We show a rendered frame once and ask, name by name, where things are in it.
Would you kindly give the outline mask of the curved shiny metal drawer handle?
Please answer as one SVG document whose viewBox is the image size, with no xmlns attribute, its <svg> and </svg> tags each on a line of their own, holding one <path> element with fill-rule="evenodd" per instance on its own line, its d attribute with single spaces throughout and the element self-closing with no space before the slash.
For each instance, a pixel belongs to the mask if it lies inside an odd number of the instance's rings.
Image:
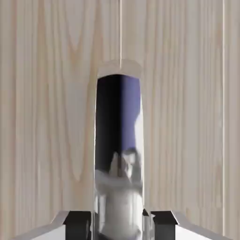
<svg viewBox="0 0 240 240">
<path fill-rule="evenodd" d="M 111 60 L 98 70 L 95 111 L 94 237 L 154 240 L 145 204 L 142 68 Z"/>
</svg>

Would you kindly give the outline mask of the light wood cabinet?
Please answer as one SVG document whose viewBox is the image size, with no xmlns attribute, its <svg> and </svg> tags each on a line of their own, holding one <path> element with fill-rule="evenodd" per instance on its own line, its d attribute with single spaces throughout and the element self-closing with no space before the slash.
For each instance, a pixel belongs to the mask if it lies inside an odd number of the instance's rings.
<svg viewBox="0 0 240 240">
<path fill-rule="evenodd" d="M 240 0 L 225 0 L 225 234 L 240 240 Z"/>
</svg>

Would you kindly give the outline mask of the black white gripper left finger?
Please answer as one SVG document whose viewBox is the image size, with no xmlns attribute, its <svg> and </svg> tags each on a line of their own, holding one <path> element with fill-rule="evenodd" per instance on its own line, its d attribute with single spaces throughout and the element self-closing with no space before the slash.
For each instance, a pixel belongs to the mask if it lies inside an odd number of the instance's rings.
<svg viewBox="0 0 240 240">
<path fill-rule="evenodd" d="M 11 240 L 91 240 L 90 211 L 60 211 L 51 223 Z"/>
</svg>

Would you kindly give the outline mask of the light wood drawer front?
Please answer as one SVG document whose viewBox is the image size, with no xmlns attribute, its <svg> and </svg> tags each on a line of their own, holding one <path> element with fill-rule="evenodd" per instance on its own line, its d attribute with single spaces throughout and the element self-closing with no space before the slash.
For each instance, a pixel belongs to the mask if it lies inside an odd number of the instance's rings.
<svg viewBox="0 0 240 240">
<path fill-rule="evenodd" d="M 0 0 L 0 240 L 92 207 L 97 73 L 141 79 L 147 204 L 223 232 L 222 0 Z"/>
</svg>

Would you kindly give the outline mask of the black white gripper right finger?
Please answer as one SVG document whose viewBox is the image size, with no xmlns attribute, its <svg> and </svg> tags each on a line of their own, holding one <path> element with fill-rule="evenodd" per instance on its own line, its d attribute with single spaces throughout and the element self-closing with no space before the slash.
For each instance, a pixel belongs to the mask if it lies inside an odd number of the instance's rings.
<svg viewBox="0 0 240 240">
<path fill-rule="evenodd" d="M 192 224 L 179 211 L 142 212 L 142 240 L 231 240 Z"/>
</svg>

